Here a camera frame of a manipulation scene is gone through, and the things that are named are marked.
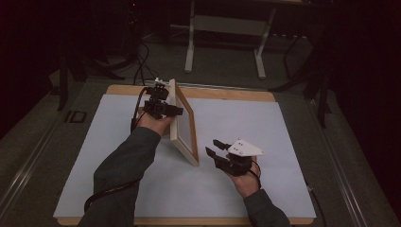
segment person's right hand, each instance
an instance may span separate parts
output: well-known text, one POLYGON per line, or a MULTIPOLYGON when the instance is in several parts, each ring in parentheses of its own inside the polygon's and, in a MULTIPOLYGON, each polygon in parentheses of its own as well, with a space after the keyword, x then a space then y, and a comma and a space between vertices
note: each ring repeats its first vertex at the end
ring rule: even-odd
POLYGON ((143 107, 140 107, 138 110, 139 119, 136 119, 138 127, 145 127, 156 131, 161 136, 165 133, 165 130, 168 129, 168 126, 175 119, 175 117, 166 116, 162 119, 155 119, 149 113, 145 113, 143 107))
MULTIPOLYGON (((256 173, 257 176, 260 176, 260 169, 254 162, 252 163, 251 170, 256 173)), ((258 179, 256 179, 256 177, 250 172, 247 172, 245 175, 238 177, 235 177, 228 173, 226 174, 233 181, 236 190, 242 198, 249 197, 251 194, 260 189, 258 179)))

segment wire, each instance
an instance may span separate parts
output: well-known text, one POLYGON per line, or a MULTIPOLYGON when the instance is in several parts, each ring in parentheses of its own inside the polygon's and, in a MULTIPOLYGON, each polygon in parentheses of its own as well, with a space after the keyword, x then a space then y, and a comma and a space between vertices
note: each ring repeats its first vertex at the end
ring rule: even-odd
MULTIPOLYGON (((170 35, 168 38, 173 38, 173 37, 179 36, 179 35, 185 33, 188 30, 189 30, 189 28, 186 27, 183 30, 176 32, 175 34, 170 35)), ((156 37, 156 38, 159 38, 159 39, 151 39, 151 37, 155 36, 155 35, 157 35, 156 32, 150 33, 149 35, 146 35, 146 36, 142 37, 142 40, 145 41, 145 42, 150 42, 150 43, 161 43, 161 42, 165 41, 165 39, 160 38, 160 37, 156 37)))
POLYGON ((148 90, 148 88, 147 88, 147 87, 144 87, 144 88, 142 89, 142 91, 139 93, 138 100, 136 100, 135 111, 133 112, 133 119, 136 119, 136 115, 138 114, 138 110, 139 110, 139 105, 141 104, 142 95, 143 95, 144 92, 147 91, 147 90, 148 90))
POLYGON ((313 191, 313 188, 309 185, 309 183, 305 180, 306 186, 308 188, 311 188, 311 190, 309 190, 310 194, 312 195, 313 199, 315 200, 316 204, 318 205, 319 211, 321 213, 322 216, 322 222, 323 222, 323 226, 327 226, 327 222, 323 213, 323 209, 321 207, 321 204, 319 203, 318 197, 316 196, 315 192, 313 191))
POLYGON ((121 69, 124 67, 128 67, 134 64, 134 59, 135 57, 133 56, 133 54, 129 54, 129 56, 122 62, 116 63, 116 64, 109 64, 109 65, 105 65, 104 67, 109 69, 109 70, 117 70, 117 69, 121 69))
POLYGON ((142 180, 142 178, 140 178, 138 180, 135 180, 135 181, 132 181, 130 183, 121 184, 119 186, 115 186, 115 187, 112 187, 112 188, 109 188, 109 189, 106 189, 106 190, 102 190, 102 191, 99 191, 99 192, 95 193, 88 200, 86 200, 86 202, 85 202, 85 204, 83 206, 83 211, 86 213, 86 211, 89 209, 89 207, 91 206, 91 204, 94 201, 96 201, 96 200, 98 200, 100 198, 109 196, 109 195, 111 195, 113 193, 120 192, 120 191, 126 190, 126 189, 128 189, 130 187, 133 187, 137 183, 139 183, 141 180, 142 180))
POLYGON ((134 128, 136 128, 138 126, 138 122, 141 120, 142 116, 144 116, 144 115, 145 115, 145 112, 142 112, 142 114, 138 117, 138 120, 136 120, 134 128))
POLYGON ((248 172, 250 172, 252 175, 254 175, 254 177, 257 179, 257 184, 259 185, 259 188, 262 188, 262 183, 260 183, 260 176, 262 175, 262 170, 260 169, 260 166, 256 161, 252 160, 252 162, 255 163, 257 168, 259 169, 259 175, 257 175, 251 169, 248 169, 248 172))
POLYGON ((144 59, 142 61, 140 60, 140 57, 138 56, 139 67, 136 69, 135 75, 133 77, 133 85, 135 85, 136 78, 138 77, 139 72, 141 72, 142 83, 143 83, 143 85, 145 85, 142 67, 144 65, 144 62, 148 59, 149 48, 147 45, 143 44, 142 42, 140 44, 142 46, 144 46, 145 49, 147 50, 147 55, 144 57, 144 59))
POLYGON ((156 78, 159 77, 159 73, 158 73, 156 70, 151 69, 145 61, 144 61, 143 65, 145 65, 145 67, 148 69, 148 71, 149 71, 149 73, 152 75, 153 79, 156 79, 156 78))

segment black cable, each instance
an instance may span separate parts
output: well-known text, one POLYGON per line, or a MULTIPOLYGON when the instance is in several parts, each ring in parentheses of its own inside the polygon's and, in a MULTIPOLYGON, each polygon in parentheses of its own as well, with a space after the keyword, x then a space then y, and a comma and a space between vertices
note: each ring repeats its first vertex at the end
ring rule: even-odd
POLYGON ((251 169, 249 169, 248 172, 250 172, 252 175, 254 175, 254 177, 257 179, 257 184, 259 185, 259 189, 260 189, 260 188, 262 188, 262 183, 260 182, 260 176, 262 175, 262 170, 260 169, 260 166, 256 161, 252 160, 252 162, 255 163, 257 168, 259 169, 259 175, 257 175, 251 169))
POLYGON ((120 192, 120 191, 126 190, 126 189, 128 189, 130 187, 133 187, 137 183, 139 183, 141 180, 142 180, 142 178, 140 178, 138 180, 135 180, 135 181, 132 181, 130 183, 121 184, 119 186, 112 187, 112 188, 109 188, 109 189, 106 189, 106 190, 102 190, 102 191, 99 191, 99 192, 95 193, 88 200, 86 200, 86 202, 85 202, 85 204, 83 206, 83 211, 86 213, 86 211, 89 209, 89 207, 91 206, 91 204, 94 201, 96 201, 96 200, 98 200, 100 198, 109 196, 109 195, 111 195, 113 193, 120 192))
POLYGON ((137 79, 137 77, 138 77, 138 75, 140 73, 141 74, 142 84, 145 86, 145 77, 144 77, 144 70, 143 70, 144 66, 148 69, 148 71, 150 72, 150 74, 153 76, 154 79, 156 79, 157 77, 155 77, 151 71, 154 71, 157 75, 159 75, 159 73, 156 72, 155 70, 150 69, 149 66, 147 65, 146 61, 148 59, 150 51, 149 51, 149 48, 148 48, 148 46, 146 44, 144 44, 143 42, 141 42, 140 44, 146 49, 146 51, 147 51, 146 53, 147 54, 143 59, 138 55, 138 59, 137 60, 139 62, 139 67, 136 69, 135 75, 133 77, 133 85, 135 85, 136 79, 137 79))
POLYGON ((129 56, 124 61, 116 63, 116 64, 109 64, 104 67, 109 70, 114 71, 114 70, 122 69, 124 67, 128 67, 128 66, 134 64, 134 61, 135 61, 134 54, 129 54, 129 56))
POLYGON ((148 69, 149 73, 152 75, 152 79, 156 79, 156 78, 159 77, 159 73, 158 73, 156 70, 151 69, 145 61, 144 61, 144 65, 145 65, 145 67, 148 69))
POLYGON ((138 114, 139 105, 140 105, 140 103, 141 103, 142 95, 143 95, 144 92, 147 91, 147 90, 148 90, 148 88, 147 88, 147 87, 144 87, 144 88, 141 90, 141 92, 139 93, 138 99, 136 100, 135 110, 133 111, 133 117, 132 117, 132 120, 131 120, 131 131, 133 131, 133 129, 136 128, 136 125, 137 125, 138 122, 139 122, 139 120, 136 121, 136 115, 138 114))
POLYGON ((143 112, 143 113, 138 117, 138 120, 136 120, 136 122, 135 122, 135 127, 134 127, 134 128, 136 128, 136 126, 138 125, 138 122, 141 120, 142 116, 145 115, 145 113, 146 113, 146 112, 143 112))
POLYGON ((323 213, 323 209, 321 207, 321 204, 319 203, 318 197, 316 196, 315 192, 313 191, 313 188, 309 185, 309 183, 305 180, 306 186, 308 188, 311 188, 311 190, 309 190, 310 194, 312 195, 313 199, 315 200, 316 204, 318 205, 319 211, 321 213, 322 216, 322 222, 323 222, 323 226, 327 226, 327 222, 323 213))

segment person's left hand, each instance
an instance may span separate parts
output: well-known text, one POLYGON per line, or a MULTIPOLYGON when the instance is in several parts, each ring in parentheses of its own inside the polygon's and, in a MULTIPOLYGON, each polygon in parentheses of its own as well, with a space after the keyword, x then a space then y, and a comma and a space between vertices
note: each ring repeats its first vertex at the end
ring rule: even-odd
MULTIPOLYGON (((260 169, 256 164, 256 157, 253 156, 252 159, 255 161, 255 163, 252 163, 251 170, 256 175, 259 176, 260 175, 260 169)), ((239 195, 241 195, 242 198, 249 197, 251 194, 253 194, 253 193, 255 193, 256 191, 259 190, 258 180, 250 172, 246 173, 245 175, 238 176, 238 177, 235 177, 235 176, 230 175, 228 173, 226 173, 226 174, 233 181, 236 190, 238 191, 239 195)))
POLYGON ((165 134, 165 130, 168 129, 168 126, 174 120, 174 117, 170 116, 164 117, 162 119, 155 119, 149 113, 145 113, 143 107, 139 108, 138 115, 139 122, 137 122, 137 127, 148 128, 150 130, 156 131, 161 136, 165 134))

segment wooden picture frame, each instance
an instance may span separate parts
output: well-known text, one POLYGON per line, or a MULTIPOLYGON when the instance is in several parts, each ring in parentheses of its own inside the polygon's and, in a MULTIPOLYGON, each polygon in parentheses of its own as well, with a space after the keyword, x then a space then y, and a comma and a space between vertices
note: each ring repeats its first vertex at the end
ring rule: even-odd
POLYGON ((186 100, 175 79, 169 81, 170 104, 182 107, 183 115, 178 115, 170 124, 171 143, 193 166, 199 166, 197 135, 194 111, 186 100))

